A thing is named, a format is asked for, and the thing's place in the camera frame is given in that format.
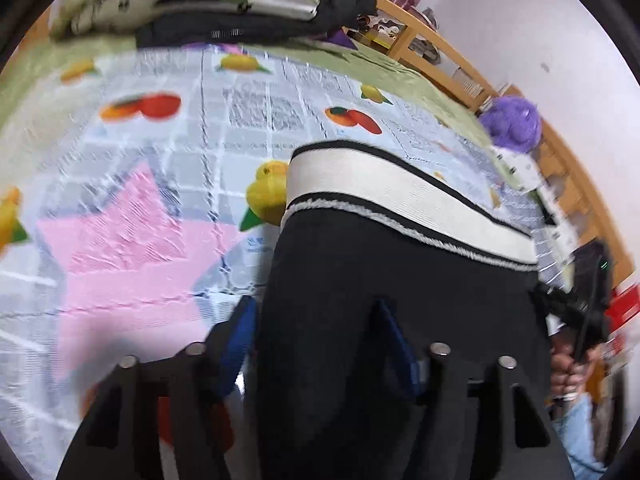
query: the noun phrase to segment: stack of folded clothes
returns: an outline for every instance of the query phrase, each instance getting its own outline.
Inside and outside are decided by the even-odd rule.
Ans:
[[[265,43],[356,27],[375,9],[375,0],[62,0],[51,33],[135,33],[139,47]]]

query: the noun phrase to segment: purple pom-pom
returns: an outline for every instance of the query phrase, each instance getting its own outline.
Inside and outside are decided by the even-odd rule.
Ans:
[[[480,115],[495,146],[528,153],[540,142],[542,122],[533,103],[522,97],[494,99],[491,108]]]

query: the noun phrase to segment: white wall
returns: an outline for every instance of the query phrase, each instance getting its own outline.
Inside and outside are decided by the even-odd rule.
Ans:
[[[422,0],[418,8],[426,6],[441,34],[496,88],[513,82],[538,104],[640,262],[640,87],[589,11],[578,0]],[[633,365],[638,385],[640,357]],[[630,418],[639,414],[637,398]]]

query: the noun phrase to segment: yellow lemon print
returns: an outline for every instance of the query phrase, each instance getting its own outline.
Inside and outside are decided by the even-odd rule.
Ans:
[[[360,90],[362,91],[362,95],[360,96],[362,99],[369,99],[378,104],[387,103],[392,105],[393,103],[382,95],[382,92],[378,90],[375,86],[371,85],[361,85]]]
[[[287,170],[280,160],[265,162],[255,172],[255,181],[246,190],[248,209],[240,223],[240,231],[248,231],[267,223],[280,225],[287,206]]]
[[[93,59],[84,59],[73,63],[62,74],[60,74],[60,81],[65,84],[69,84],[73,81],[80,79],[85,74],[100,75],[100,72],[96,70]]]
[[[253,56],[244,54],[227,54],[220,61],[218,70],[235,70],[236,72],[266,72],[271,73],[266,68],[260,66],[258,60]]]
[[[500,201],[500,197],[496,193],[495,189],[490,189],[489,195],[491,196],[491,202],[494,205],[494,209],[498,209],[502,202]]]
[[[23,242],[29,237],[18,220],[22,195],[12,187],[0,202],[0,251],[8,244]]]

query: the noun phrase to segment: fruit pattern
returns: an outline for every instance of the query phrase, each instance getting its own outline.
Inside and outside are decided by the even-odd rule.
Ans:
[[[363,84],[360,86],[360,91],[362,92],[360,97],[362,97],[363,99],[368,99],[370,101],[378,103],[379,105],[382,103],[386,103],[388,105],[393,104],[389,99],[384,97],[382,95],[382,92],[378,90],[375,86]]]
[[[71,84],[81,79],[84,75],[100,75],[100,71],[95,67],[93,59],[85,59],[73,63],[60,74],[60,81],[64,84]]]
[[[240,223],[245,232],[263,223],[279,226],[287,206],[287,170],[280,160],[265,162],[255,172],[255,181],[246,190],[249,205]]]
[[[0,202],[0,254],[8,244],[29,239],[18,220],[21,201],[20,190],[17,187],[12,187]]]
[[[106,123],[126,121],[138,113],[152,121],[163,121],[178,113],[182,99],[175,94],[160,92],[130,97],[105,106],[100,118]]]
[[[324,114],[339,126],[350,128],[359,124],[370,134],[380,135],[382,133],[382,129],[380,129],[376,121],[358,110],[347,110],[346,108],[334,106],[333,108],[327,108]]]
[[[220,61],[217,70],[235,70],[236,72],[266,72],[271,73],[261,66],[257,59],[246,54],[227,54]]]

